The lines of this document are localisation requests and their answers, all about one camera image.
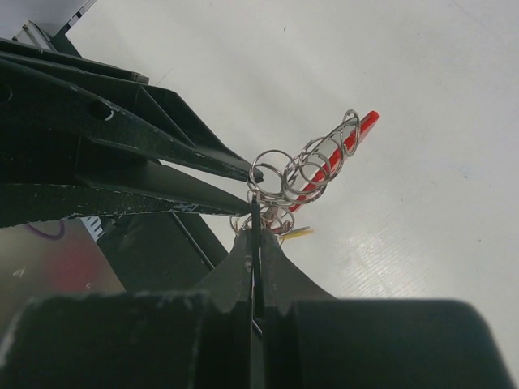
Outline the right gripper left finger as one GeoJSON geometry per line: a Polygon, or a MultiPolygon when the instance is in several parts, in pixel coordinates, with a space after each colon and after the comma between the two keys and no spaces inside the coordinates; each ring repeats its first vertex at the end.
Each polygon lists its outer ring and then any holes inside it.
{"type": "Polygon", "coordinates": [[[249,387],[251,239],[188,291],[30,301],[2,339],[2,387],[249,387]]]}

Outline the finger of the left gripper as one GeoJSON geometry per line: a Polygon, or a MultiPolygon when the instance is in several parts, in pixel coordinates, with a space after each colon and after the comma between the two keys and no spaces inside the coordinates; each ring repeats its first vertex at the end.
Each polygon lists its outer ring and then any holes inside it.
{"type": "Polygon", "coordinates": [[[263,179],[176,92],[135,72],[3,40],[1,127],[9,125],[73,134],[237,181],[263,179]]]}
{"type": "Polygon", "coordinates": [[[248,203],[166,165],[86,174],[72,184],[1,184],[1,227],[87,216],[181,212],[244,216],[248,203]]]}

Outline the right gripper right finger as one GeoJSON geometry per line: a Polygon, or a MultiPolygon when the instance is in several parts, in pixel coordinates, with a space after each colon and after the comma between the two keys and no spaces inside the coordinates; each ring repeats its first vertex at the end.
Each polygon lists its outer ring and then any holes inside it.
{"type": "Polygon", "coordinates": [[[337,299],[261,233],[269,388],[511,388],[487,322],[470,304],[337,299]]]}

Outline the yellow key tag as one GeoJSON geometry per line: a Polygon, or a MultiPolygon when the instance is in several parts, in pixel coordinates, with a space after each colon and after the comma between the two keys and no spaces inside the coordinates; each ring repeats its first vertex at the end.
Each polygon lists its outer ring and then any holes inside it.
{"type": "Polygon", "coordinates": [[[301,227],[298,229],[293,229],[290,232],[283,234],[281,236],[281,240],[284,241],[284,240],[288,240],[288,239],[294,239],[297,237],[302,237],[302,236],[312,234],[313,232],[314,232],[314,230],[311,227],[305,226],[305,227],[301,227]]]}

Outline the black key tag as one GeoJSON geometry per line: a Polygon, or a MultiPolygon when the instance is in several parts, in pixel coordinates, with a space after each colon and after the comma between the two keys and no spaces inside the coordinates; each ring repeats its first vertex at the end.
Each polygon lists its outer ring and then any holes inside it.
{"type": "Polygon", "coordinates": [[[259,196],[251,197],[251,257],[252,257],[252,328],[257,337],[263,338],[264,292],[261,267],[261,213],[259,196]]]}

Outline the red handled key organizer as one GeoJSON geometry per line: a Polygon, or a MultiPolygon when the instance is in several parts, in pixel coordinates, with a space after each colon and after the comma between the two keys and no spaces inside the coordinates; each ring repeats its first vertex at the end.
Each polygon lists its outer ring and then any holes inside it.
{"type": "Polygon", "coordinates": [[[374,110],[361,118],[349,109],[336,128],[293,156],[279,149],[260,153],[248,172],[247,201],[254,193],[259,196],[261,227],[279,242],[283,234],[298,229],[295,213],[324,195],[379,119],[374,110]]]}

